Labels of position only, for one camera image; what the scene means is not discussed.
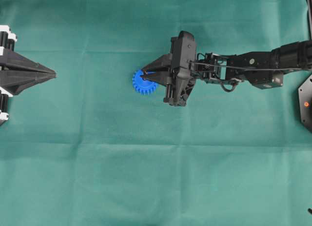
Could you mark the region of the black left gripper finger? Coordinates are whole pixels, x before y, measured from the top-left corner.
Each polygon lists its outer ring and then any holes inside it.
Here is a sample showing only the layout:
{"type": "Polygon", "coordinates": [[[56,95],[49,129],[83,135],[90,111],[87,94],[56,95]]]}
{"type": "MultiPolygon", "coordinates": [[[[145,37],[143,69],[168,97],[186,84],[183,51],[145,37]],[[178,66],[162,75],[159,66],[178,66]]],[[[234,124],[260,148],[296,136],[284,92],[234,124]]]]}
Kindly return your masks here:
{"type": "Polygon", "coordinates": [[[47,68],[38,62],[34,62],[7,48],[0,49],[0,65],[13,69],[55,74],[54,70],[47,68]]]}
{"type": "Polygon", "coordinates": [[[56,73],[30,71],[1,71],[0,91],[8,96],[16,96],[36,84],[54,79],[56,73]]]}

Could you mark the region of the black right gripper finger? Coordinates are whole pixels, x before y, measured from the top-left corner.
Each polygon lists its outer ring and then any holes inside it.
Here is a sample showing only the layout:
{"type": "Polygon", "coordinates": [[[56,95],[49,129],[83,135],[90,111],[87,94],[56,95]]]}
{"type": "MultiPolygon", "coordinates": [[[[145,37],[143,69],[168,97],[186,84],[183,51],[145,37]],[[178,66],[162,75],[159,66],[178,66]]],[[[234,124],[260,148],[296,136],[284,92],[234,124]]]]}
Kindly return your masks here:
{"type": "Polygon", "coordinates": [[[155,72],[171,66],[172,54],[165,54],[142,68],[143,72],[155,72]]]}
{"type": "Polygon", "coordinates": [[[142,78],[151,82],[156,82],[158,84],[172,84],[172,77],[169,72],[153,72],[148,74],[143,74],[142,78]]]}

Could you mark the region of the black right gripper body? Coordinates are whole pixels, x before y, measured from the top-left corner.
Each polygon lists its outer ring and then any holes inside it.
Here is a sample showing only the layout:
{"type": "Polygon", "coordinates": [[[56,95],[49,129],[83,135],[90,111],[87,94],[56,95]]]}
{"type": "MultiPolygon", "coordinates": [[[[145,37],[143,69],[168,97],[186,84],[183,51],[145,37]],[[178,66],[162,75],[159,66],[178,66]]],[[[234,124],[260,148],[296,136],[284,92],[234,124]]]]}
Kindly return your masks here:
{"type": "Polygon", "coordinates": [[[164,102],[171,106],[186,106],[196,83],[196,79],[191,75],[194,70],[192,62],[196,61],[196,42],[193,34],[180,31],[177,37],[172,38],[171,53],[172,84],[167,86],[164,102]]]}

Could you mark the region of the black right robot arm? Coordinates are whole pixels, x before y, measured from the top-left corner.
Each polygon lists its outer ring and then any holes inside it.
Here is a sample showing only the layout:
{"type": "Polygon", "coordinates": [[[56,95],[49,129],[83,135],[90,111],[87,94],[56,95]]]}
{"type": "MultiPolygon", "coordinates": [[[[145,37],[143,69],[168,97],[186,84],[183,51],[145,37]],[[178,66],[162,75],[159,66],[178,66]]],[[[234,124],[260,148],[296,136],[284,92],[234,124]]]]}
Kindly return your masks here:
{"type": "Polygon", "coordinates": [[[166,88],[163,101],[186,106],[196,80],[219,84],[232,92],[248,81],[259,89],[281,87],[286,74],[312,69],[312,42],[299,41],[272,51],[240,55],[197,53],[193,34],[181,31],[171,38],[170,53],[143,67],[141,78],[166,88]]]}

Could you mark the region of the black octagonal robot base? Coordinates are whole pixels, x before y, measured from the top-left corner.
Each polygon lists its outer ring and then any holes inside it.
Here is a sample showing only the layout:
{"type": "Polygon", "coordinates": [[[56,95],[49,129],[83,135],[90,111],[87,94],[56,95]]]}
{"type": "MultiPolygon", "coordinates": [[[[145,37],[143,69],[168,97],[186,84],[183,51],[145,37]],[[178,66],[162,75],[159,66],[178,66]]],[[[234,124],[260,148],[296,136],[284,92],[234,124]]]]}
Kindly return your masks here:
{"type": "Polygon", "coordinates": [[[299,86],[298,98],[301,123],[312,132],[312,76],[299,86]]]}

